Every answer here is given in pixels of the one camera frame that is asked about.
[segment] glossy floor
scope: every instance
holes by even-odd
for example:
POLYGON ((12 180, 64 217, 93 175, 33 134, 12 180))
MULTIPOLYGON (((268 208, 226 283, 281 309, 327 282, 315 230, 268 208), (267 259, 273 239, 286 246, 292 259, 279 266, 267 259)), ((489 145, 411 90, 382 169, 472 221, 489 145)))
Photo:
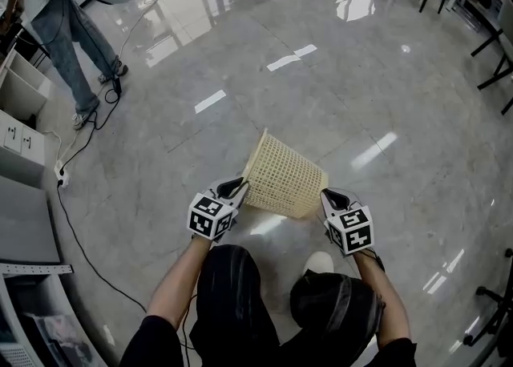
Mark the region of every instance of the glossy floor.
MULTIPOLYGON (((320 164, 331 186, 369 205, 376 249, 418 342, 418 365, 466 365, 473 356, 460 346, 464 333, 493 309, 475 288, 503 288, 503 250, 513 245, 513 111, 499 113, 511 80, 476 89, 493 73, 499 49, 472 58, 486 33, 455 12, 437 15, 439 2, 430 0, 422 14, 420 0, 90 4, 88 13, 116 50, 123 46, 131 68, 118 107, 70 164, 71 184, 62 191, 100 272, 146 304, 189 241, 192 197, 240 172, 267 127, 320 164), (294 54, 309 45, 316 50, 294 54), (268 68, 289 55, 298 58, 268 68), (218 91, 225 96, 203 102, 218 91)), ((98 71, 80 58, 99 89, 98 71)), ((108 109, 104 103, 100 119, 108 109)), ((69 96, 56 97, 43 110, 42 129, 69 143, 71 113, 69 96)), ((51 176, 45 184, 65 261, 74 265, 75 303, 90 334, 116 359, 143 314, 87 267, 51 176)), ((315 218, 282 220, 245 209, 223 242, 253 254, 282 340, 297 331, 288 294, 310 253, 326 250, 337 271, 357 276, 315 218)))

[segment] perforated basket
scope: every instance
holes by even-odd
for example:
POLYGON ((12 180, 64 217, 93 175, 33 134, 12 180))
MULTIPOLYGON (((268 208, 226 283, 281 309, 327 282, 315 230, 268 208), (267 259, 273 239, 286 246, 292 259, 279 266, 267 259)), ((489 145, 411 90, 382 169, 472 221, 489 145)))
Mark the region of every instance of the perforated basket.
POLYGON ((328 175, 315 163, 264 131, 242 174, 250 189, 244 202, 278 215, 301 218, 314 213, 328 175))

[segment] cabinet door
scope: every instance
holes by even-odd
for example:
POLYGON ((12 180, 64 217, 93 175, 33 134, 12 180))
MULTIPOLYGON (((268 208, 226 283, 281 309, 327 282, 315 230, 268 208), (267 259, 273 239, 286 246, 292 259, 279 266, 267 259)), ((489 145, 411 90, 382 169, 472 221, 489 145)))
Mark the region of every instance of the cabinet door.
POLYGON ((23 127, 22 135, 22 156, 32 162, 45 164, 44 136, 39 132, 32 131, 29 127, 23 127))
POLYGON ((3 146, 20 153, 22 151, 22 130, 23 124, 9 117, 6 121, 6 136, 3 140, 3 146))

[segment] gray sneaker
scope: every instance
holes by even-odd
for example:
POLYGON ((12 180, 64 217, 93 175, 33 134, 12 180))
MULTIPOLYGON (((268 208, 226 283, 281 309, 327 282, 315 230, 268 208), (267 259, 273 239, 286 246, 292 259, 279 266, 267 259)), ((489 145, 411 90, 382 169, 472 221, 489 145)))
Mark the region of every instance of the gray sneaker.
MULTIPOLYGON (((123 76, 128 72, 128 67, 124 65, 119 59, 116 59, 115 63, 115 74, 117 76, 123 76)), ((112 79, 111 76, 106 76, 105 74, 101 74, 98 77, 98 80, 101 84, 104 84, 105 82, 108 82, 112 79)))
POLYGON ((82 129, 85 126, 87 121, 89 121, 93 112, 95 112, 96 109, 98 109, 98 106, 99 106, 99 100, 89 111, 86 111, 83 113, 77 112, 76 114, 74 114, 71 118, 73 120, 73 129, 75 129, 76 131, 80 131, 80 129, 82 129))

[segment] sneaker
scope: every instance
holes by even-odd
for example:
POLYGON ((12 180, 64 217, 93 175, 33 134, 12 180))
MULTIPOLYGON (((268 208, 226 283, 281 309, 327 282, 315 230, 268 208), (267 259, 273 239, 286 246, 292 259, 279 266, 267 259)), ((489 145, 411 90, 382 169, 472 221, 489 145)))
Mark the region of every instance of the sneaker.
MULTIPOLYGON (((128 72, 128 67, 124 65, 119 59, 116 59, 115 64, 115 74, 116 76, 123 76, 128 72)), ((106 76, 105 74, 101 74, 98 77, 98 80, 100 83, 104 84, 105 82, 108 82, 112 79, 111 76, 106 76)))
POLYGON ((74 114, 71 119, 73 120, 73 129, 76 131, 80 131, 84 127, 84 125, 87 123, 93 112, 98 109, 99 101, 87 112, 84 113, 76 113, 74 114))
POLYGON ((307 270, 314 273, 333 273, 335 266, 333 265, 333 259, 329 253, 315 252, 306 261, 303 274, 305 274, 307 270))

